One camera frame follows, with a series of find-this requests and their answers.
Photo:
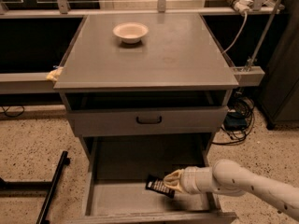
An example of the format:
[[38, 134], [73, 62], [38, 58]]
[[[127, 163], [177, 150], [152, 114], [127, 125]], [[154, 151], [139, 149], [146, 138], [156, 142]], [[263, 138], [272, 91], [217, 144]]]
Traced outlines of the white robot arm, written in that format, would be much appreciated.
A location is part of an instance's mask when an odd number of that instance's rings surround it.
[[235, 161], [219, 160], [203, 168], [188, 166], [167, 175], [163, 182], [169, 189], [191, 195], [211, 192], [240, 196], [247, 192], [299, 220], [299, 188], [256, 175]]

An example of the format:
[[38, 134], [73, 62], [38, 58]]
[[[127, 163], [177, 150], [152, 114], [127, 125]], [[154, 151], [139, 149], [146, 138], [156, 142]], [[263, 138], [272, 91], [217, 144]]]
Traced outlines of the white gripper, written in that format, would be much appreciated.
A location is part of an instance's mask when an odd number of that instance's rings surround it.
[[164, 185], [180, 193], [200, 194], [201, 190], [196, 184], [196, 176], [199, 174], [199, 171], [200, 169], [195, 166], [187, 167], [184, 170], [177, 169], [164, 177]]

